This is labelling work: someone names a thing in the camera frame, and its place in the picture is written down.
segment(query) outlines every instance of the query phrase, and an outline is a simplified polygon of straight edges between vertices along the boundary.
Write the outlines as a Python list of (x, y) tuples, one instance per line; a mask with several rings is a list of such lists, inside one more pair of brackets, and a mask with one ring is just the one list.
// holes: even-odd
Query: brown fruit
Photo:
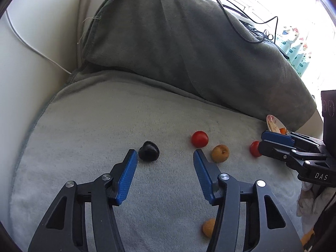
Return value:
[(218, 145), (213, 148), (211, 158), (216, 163), (222, 163), (228, 159), (230, 155), (229, 148), (226, 145)]
[(215, 219), (210, 219), (204, 222), (202, 226), (202, 231), (204, 235), (207, 236), (208, 238), (211, 238), (214, 226), (215, 226)]

